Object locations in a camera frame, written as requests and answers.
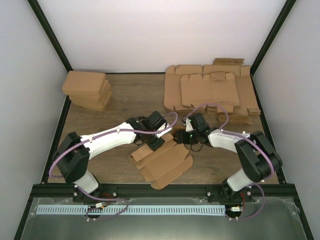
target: stack of flat cardboard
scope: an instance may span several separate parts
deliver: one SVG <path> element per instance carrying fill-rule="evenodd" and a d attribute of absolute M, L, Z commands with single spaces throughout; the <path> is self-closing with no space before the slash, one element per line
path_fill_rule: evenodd
<path fill-rule="evenodd" d="M 69 71 L 62 91 L 73 104 L 97 111 L 105 109 L 112 95 L 106 74 L 99 72 Z"/>
<path fill-rule="evenodd" d="M 129 161 L 139 170 L 145 181 L 154 189 L 163 189 L 191 168 L 192 156 L 183 144 L 177 144 L 171 134 L 162 136 L 164 144 L 156 151 L 143 145 L 129 156 Z"/>
<path fill-rule="evenodd" d="M 170 66 L 165 73 L 164 106 L 171 111 L 190 111 L 204 103 L 221 105 L 230 123 L 251 124 L 251 116 L 259 115 L 256 95 L 250 77 L 250 66 L 242 58 L 216 58 L 212 65 Z M 217 114 L 224 112 L 214 105 L 202 108 Z"/>

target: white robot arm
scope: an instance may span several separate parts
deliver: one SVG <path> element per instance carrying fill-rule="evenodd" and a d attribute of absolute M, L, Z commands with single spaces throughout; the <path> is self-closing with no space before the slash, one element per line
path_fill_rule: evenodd
<path fill-rule="evenodd" d="M 120 125 L 91 135 L 78 136 L 75 132 L 69 133 L 54 154 L 56 160 L 66 150 L 79 143 L 84 143 L 74 151 L 65 155 L 57 166 L 67 183 L 74 183 L 88 194 L 99 195 L 99 182 L 87 170 L 88 162 L 98 154 L 124 144 L 141 141 L 153 151 L 160 148 L 164 140 L 160 138 L 169 132 L 172 127 L 167 127 L 167 121 L 155 111 L 148 117 L 133 117 Z"/>
<path fill-rule="evenodd" d="M 261 152 L 249 144 L 253 142 L 267 156 L 273 170 L 282 167 L 282 160 L 261 131 L 253 133 L 233 133 L 210 128 L 201 113 L 194 113 L 185 120 L 186 129 L 175 133 L 174 140 L 179 144 L 203 144 L 223 148 L 238 154 L 242 168 L 222 182 L 224 195 L 232 198 L 243 188 L 258 183 L 268 177 L 271 166 Z"/>

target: white wall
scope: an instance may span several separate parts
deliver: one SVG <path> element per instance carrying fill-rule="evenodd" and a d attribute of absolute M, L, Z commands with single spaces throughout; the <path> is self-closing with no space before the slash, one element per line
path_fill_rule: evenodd
<path fill-rule="evenodd" d="M 252 64 L 285 0 L 39 0 L 75 70 Z"/>
<path fill-rule="evenodd" d="M 289 183 L 320 239 L 320 1 L 297 1 L 254 75 Z"/>
<path fill-rule="evenodd" d="M 26 0 L 0 2 L 0 239 L 14 239 L 40 183 L 67 72 Z"/>

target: black metal frame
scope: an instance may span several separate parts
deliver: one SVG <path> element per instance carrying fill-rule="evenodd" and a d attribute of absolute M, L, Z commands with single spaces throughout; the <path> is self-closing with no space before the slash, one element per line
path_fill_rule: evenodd
<path fill-rule="evenodd" d="M 63 63 L 65 69 L 69 72 L 72 71 L 72 67 L 57 39 L 55 36 L 44 12 L 42 11 L 37 0 L 28 0 L 32 10 L 34 11 L 36 17 L 38 18 L 41 26 L 43 27 L 45 33 L 47 34 L 52 46 L 56 50 L 61 62 Z M 272 29 L 270 30 L 264 44 L 261 47 L 254 63 L 251 66 L 251 78 L 257 71 L 260 63 L 262 62 L 264 56 L 266 55 L 268 49 L 270 48 L 273 40 L 275 39 L 277 33 L 279 32 L 281 26 L 285 22 L 290 10 L 294 6 L 296 0 L 287 0 L 278 15 Z M 132 73 L 108 73 L 108 74 L 164 74 L 164 72 L 132 72 Z M 274 146 L 272 136 L 267 124 L 266 116 L 263 112 L 259 96 L 257 94 L 256 88 L 254 86 L 254 92 L 257 98 L 258 106 L 261 109 L 261 122 L 263 126 L 264 133 L 266 137 L 270 140 L 271 144 Z M 58 122 L 58 126 L 54 135 L 52 146 L 48 155 L 48 160 L 43 172 L 41 179 L 41 184 L 36 184 L 33 186 L 30 197 L 26 204 L 23 216 L 21 218 L 20 224 L 18 226 L 15 240 L 19 240 L 22 237 L 24 226 L 31 208 L 33 198 L 72 198 L 75 188 L 73 184 L 67 183 L 48 183 L 48 172 L 52 164 L 53 153 L 58 148 L 59 140 L 64 128 L 64 124 L 68 115 L 69 107 L 71 101 L 67 97 L 61 112 L 61 116 Z M 263 184 L 261 185 L 263 191 L 267 197 L 292 197 L 295 205 L 299 208 L 299 217 L 301 219 L 305 234 L 307 239 L 313 240 L 313 235 L 311 233 L 308 221 L 306 219 L 304 210 L 302 208 L 299 196 L 296 191 L 294 184 L 288 184 L 286 182 L 284 173 L 281 170 L 277 171 L 277 177 L 280 184 Z M 207 192 L 214 189 L 220 184 L 171 184 L 166 188 L 161 190 L 153 189 L 149 184 L 102 184 L 104 189 L 115 189 L 117 192 L 117 197 L 119 198 L 141 198 L 141 197 L 157 197 L 157 198 L 168 198 L 168 197 L 186 197 L 186 198 L 207 198 Z M 258 188 L 253 187 L 251 190 L 252 197 L 259 197 L 261 195 Z"/>

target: red wire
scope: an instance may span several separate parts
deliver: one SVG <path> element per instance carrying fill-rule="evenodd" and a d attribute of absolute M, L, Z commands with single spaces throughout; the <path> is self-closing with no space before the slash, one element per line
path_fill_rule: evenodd
<path fill-rule="evenodd" d="M 108 199 L 112 199 L 112 197 L 111 197 L 111 195 L 110 195 L 109 193 L 103 192 L 101 195 L 102 195 L 102 196 L 107 196 Z M 110 204 L 110 202 L 108 201 L 108 202 L 106 203 L 106 206 L 104 206 L 104 207 L 108 207 L 109 204 Z"/>
<path fill-rule="evenodd" d="M 246 198 L 245 198 L 245 195 L 242 192 L 240 193 L 240 196 L 242 197 L 242 201 L 243 201 L 243 204 L 242 204 L 243 209 L 242 210 L 244 210 L 245 209 Z"/>

